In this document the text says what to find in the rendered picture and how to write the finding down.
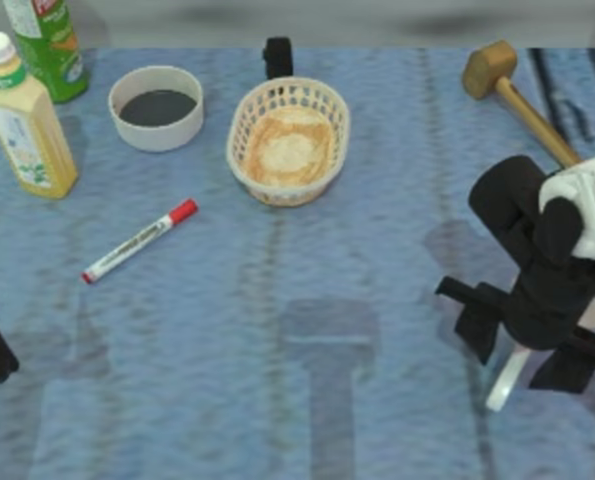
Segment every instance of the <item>basket rim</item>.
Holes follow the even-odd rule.
[[[275,187],[264,185],[263,183],[259,183],[245,175],[244,172],[239,168],[237,160],[235,160],[234,156],[231,154],[232,146],[235,141],[235,132],[237,131],[237,122],[241,117],[242,113],[244,113],[246,102],[251,97],[258,95],[262,91],[266,91],[268,90],[268,88],[271,88],[273,86],[280,87],[290,84],[294,85],[295,83],[310,84],[322,87],[322,89],[326,90],[327,94],[333,97],[334,102],[337,103],[344,111],[345,115],[341,124],[343,130],[346,132],[346,135],[343,136],[339,145],[339,160],[333,168],[326,172],[324,176],[322,176],[319,180],[316,180],[313,183],[309,183],[308,185],[303,185],[299,187]],[[254,87],[246,95],[244,95],[243,98],[240,100],[239,105],[237,105],[237,109],[235,110],[235,113],[233,115],[230,130],[228,132],[228,141],[226,142],[226,160],[228,161],[230,170],[232,171],[235,178],[237,178],[237,180],[239,180],[246,187],[254,189],[258,193],[269,196],[302,195],[323,188],[327,186],[337,175],[339,175],[339,172],[341,171],[342,167],[344,166],[344,163],[346,162],[346,154],[348,152],[348,143],[350,140],[350,115],[350,108],[348,107],[348,104],[341,96],[341,94],[337,92],[337,90],[335,90],[333,87],[320,80],[298,76],[281,77],[272,80],[266,80],[265,82],[262,82],[256,87]]]

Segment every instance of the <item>gray wall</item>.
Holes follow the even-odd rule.
[[[595,0],[68,0],[85,47],[595,46]],[[0,30],[9,25],[0,2]]]

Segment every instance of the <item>wooden handle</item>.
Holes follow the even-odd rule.
[[[568,146],[552,125],[521,96],[507,77],[497,80],[495,90],[513,107],[562,167],[568,168],[582,162],[579,155]]]

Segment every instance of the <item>white bowl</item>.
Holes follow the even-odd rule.
[[[172,90],[191,97],[197,105],[181,120],[160,127],[132,125],[119,113],[133,98],[153,90]],[[129,145],[146,152],[165,152],[188,143],[204,123],[204,95],[201,84],[189,72],[176,67],[149,66],[120,78],[108,95],[108,108],[119,136]]]
[[[328,170],[312,183],[300,186],[269,186],[250,178],[241,164],[249,153],[249,141],[259,120],[273,110],[296,106],[315,109],[329,122],[333,153]],[[228,135],[226,158],[237,180],[253,197],[268,205],[295,207],[315,200],[337,177],[346,159],[349,137],[350,111],[333,88],[310,78],[276,78],[254,88],[239,103]]]

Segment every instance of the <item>white plastic basket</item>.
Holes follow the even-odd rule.
[[[266,185],[251,178],[242,168],[252,154],[250,141],[255,128],[263,123],[264,116],[284,108],[317,110],[331,127],[328,151],[332,154],[326,159],[327,170],[307,185]],[[258,85],[241,100],[228,135],[226,158],[237,180],[253,197],[268,205],[295,207],[315,200],[339,174],[349,137],[350,111],[334,89],[310,78],[282,77]]]

